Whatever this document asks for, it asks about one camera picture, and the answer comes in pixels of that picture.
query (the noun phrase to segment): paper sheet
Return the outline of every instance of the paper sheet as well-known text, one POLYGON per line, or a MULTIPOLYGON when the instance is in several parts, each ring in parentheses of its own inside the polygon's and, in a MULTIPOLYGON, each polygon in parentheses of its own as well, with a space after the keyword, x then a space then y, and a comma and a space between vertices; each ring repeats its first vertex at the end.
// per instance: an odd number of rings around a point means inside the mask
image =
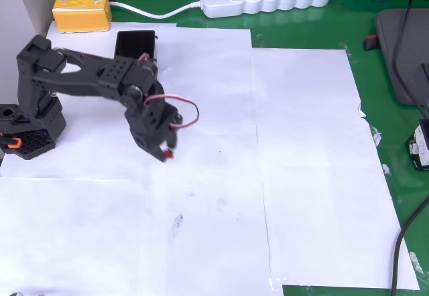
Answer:
MULTIPOLYGON (((254 49, 252 64, 274 289, 390 288, 400 226, 346 53, 254 49)), ((404 242, 398 288, 419 289, 404 242)))
POLYGON ((144 187, 0 178, 0 294, 141 295, 150 278, 140 267, 150 252, 144 187))
MULTIPOLYGON (((140 228, 146 233, 140 241, 144 250, 140 252, 140 261, 131 263, 131 268, 117 279, 117 286, 126 286, 121 294, 268 295, 271 293, 269 255, 255 157, 250 32, 161 27, 157 35, 158 78, 165 91, 195 99, 201 113, 195 127, 179 132, 174 160, 160 163, 136 147, 123 116, 125 109, 119 103, 59 94, 68 126, 57 148, 30 161, 8 155, 0 169, 1 176, 10 181, 4 185, 20 187, 23 180, 11 178, 38 177, 39 180, 27 181, 40 181, 49 190, 54 190, 53 180, 49 178, 63 179, 61 183, 68 183, 69 179, 73 179, 70 183, 76 183, 79 179, 87 190, 94 179, 104 179, 114 189, 116 185, 122 186, 122 181, 131 181, 140 188, 150 201, 150 217, 149 220, 143 217, 143 224, 135 223, 136 230, 140 228), (234 52, 218 51, 227 48, 233 48, 234 52), (137 265, 139 273, 143 273, 139 276, 139 289, 133 287, 132 281, 137 265)), ((80 39, 64 45, 63 36, 68 39, 68 35, 62 34, 54 46, 87 51, 80 39)), ((113 51, 115 38, 111 36, 109 41, 94 43, 91 52, 108 56, 113 51)), ((185 120, 194 118, 192 106, 173 104, 185 120)), ((19 201, 13 210, 24 207, 33 212, 38 210, 37 205, 32 208, 19 201)), ((40 234, 44 232, 43 221, 43 218, 38 221, 40 234)), ((98 231, 97 223, 92 224, 91 219, 88 223, 94 235, 106 235, 105 227, 98 231)), ((22 230, 25 224, 24 220, 19 223, 22 230)), ((63 231, 68 229, 65 223, 63 231)), ((51 237, 52 229, 47 230, 46 236, 51 237)), ((13 232, 10 236, 18 237, 13 232)), ((100 242, 88 241, 85 248, 95 248, 97 243, 100 242)), ((135 249, 130 248, 127 256, 137 257, 135 249)), ((104 265, 102 260, 91 258, 85 249, 81 257, 93 262, 95 271, 104 265)), ((46 265, 40 271, 39 280, 22 280, 20 284, 6 280, 3 285, 20 287, 19 290, 47 288, 50 284, 46 282, 55 277, 54 269, 61 266, 57 261, 61 259, 54 259, 51 267, 46 265)), ((19 269, 24 265, 16 262, 19 269)), ((98 288, 95 283, 75 278, 80 267, 74 263, 68 270, 64 280, 52 288, 66 289, 74 285, 79 296, 119 294, 116 285, 108 291, 110 285, 98 288)))

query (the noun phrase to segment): monitor stand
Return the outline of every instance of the monitor stand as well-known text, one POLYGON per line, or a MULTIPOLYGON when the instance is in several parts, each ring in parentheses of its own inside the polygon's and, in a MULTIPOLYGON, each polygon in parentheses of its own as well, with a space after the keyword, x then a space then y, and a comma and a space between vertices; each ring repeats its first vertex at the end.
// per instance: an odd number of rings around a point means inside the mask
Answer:
MULTIPOLYGON (((402 104, 414 105, 392 68, 393 52, 405 13, 405 9, 382 11, 377 17, 377 35, 396 98, 402 104)), ((416 78, 416 72, 422 64, 429 64, 429 9, 412 9, 397 57, 397 70, 421 105, 429 98, 429 81, 426 78, 416 78)))

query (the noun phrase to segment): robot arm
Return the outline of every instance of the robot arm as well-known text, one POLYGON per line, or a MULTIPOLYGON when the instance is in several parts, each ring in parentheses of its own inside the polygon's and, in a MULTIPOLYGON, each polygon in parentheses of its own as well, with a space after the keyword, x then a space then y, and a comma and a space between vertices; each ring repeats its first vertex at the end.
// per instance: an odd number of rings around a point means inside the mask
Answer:
POLYGON ((102 96, 126 107, 131 134, 138 147, 165 161, 177 144, 176 129, 182 123, 176 107, 163 98, 157 81, 158 69, 147 58, 114 59, 52 49, 51 42, 37 35, 19 53, 18 102, 0 104, 0 150, 32 159, 55 148, 55 141, 66 127, 60 100, 55 92, 75 96, 102 96), (77 72, 61 73, 66 63, 80 67, 77 72), (160 145, 166 142, 169 151, 160 145))

